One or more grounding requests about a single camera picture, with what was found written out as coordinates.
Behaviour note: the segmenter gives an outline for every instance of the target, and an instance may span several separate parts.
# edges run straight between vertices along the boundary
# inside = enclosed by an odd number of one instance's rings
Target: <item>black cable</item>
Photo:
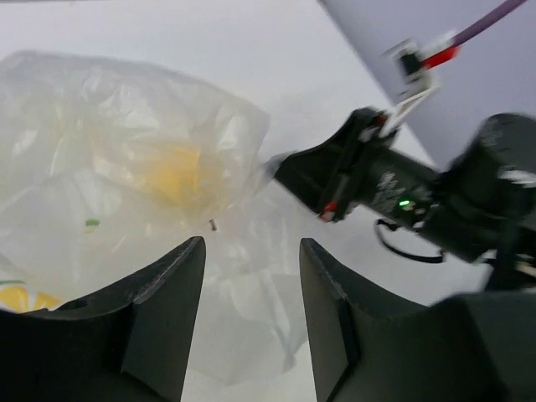
[[[374,231],[376,232],[376,236],[378,237],[379,242],[382,244],[383,247],[385,247],[387,250],[391,251],[392,253],[395,253],[396,255],[406,258],[408,260],[422,262],[425,264],[441,264],[442,262],[445,262],[445,256],[446,253],[444,250],[439,250],[439,255],[436,256],[424,256],[424,255],[413,255],[410,253],[406,253],[402,250],[398,250],[389,243],[384,238],[384,235],[382,234],[380,230],[380,226],[385,226],[390,231],[394,232],[396,231],[399,226],[397,224],[391,224],[383,219],[378,219],[374,223]]]

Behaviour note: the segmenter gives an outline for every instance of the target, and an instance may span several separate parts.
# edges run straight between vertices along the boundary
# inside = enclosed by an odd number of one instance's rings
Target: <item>plastic wrap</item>
[[[298,250],[329,228],[272,182],[204,234],[207,265],[188,368],[222,385],[273,379],[307,340]]]
[[[62,300],[149,265],[251,195],[268,116],[149,64],[0,64],[0,268]]]
[[[202,235],[190,373],[226,386],[294,366],[299,242],[323,225],[265,180],[263,112],[156,66],[35,53],[0,64],[0,106],[0,269],[28,283],[0,308],[55,308]]]

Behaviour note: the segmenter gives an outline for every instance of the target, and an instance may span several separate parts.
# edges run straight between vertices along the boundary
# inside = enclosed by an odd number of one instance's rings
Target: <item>yellow object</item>
[[[0,290],[0,303],[13,312],[32,312],[56,308],[60,301],[40,291],[30,295],[24,286],[7,286]]]
[[[198,149],[175,148],[147,177],[147,185],[173,204],[189,204],[199,191]]]

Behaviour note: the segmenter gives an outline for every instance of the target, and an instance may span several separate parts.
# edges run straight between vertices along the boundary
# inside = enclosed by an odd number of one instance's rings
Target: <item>white surface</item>
[[[396,100],[405,85],[399,66],[382,56],[385,50],[407,38],[427,44],[451,29],[459,32],[504,0],[322,1]],[[442,167],[463,152],[489,116],[506,111],[536,115],[534,21],[536,2],[529,1],[464,44],[450,63],[435,69],[443,88],[408,117],[408,124]]]
[[[313,0],[3,5],[0,34],[0,56],[19,49],[115,56],[152,61],[213,82],[271,114],[263,157],[318,144],[353,109],[389,107],[384,93]],[[429,162],[405,129],[396,147]],[[418,302],[431,303],[478,286],[483,270],[454,258],[430,266],[389,254],[374,238],[374,219],[358,209],[317,239],[341,262]],[[394,243],[409,251],[435,252],[410,234],[396,234]],[[183,401],[311,402],[315,398],[306,344],[296,361],[292,370],[276,379],[232,387],[190,371]]]

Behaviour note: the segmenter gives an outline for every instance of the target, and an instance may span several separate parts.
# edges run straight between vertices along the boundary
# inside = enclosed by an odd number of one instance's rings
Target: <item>white table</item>
[[[353,109],[389,108],[384,92],[313,0],[1,5],[0,36],[0,57],[19,49],[113,56],[152,61],[213,82],[270,113],[262,157],[318,144]],[[395,147],[430,163],[407,129]],[[317,239],[341,262],[414,301],[432,303],[479,286],[484,270],[455,258],[430,266],[391,255],[374,237],[376,218],[358,209]],[[393,242],[425,255],[435,252],[411,234],[396,234]],[[313,401],[307,344],[294,368],[275,379],[224,387],[188,373],[184,402],[251,400]]]

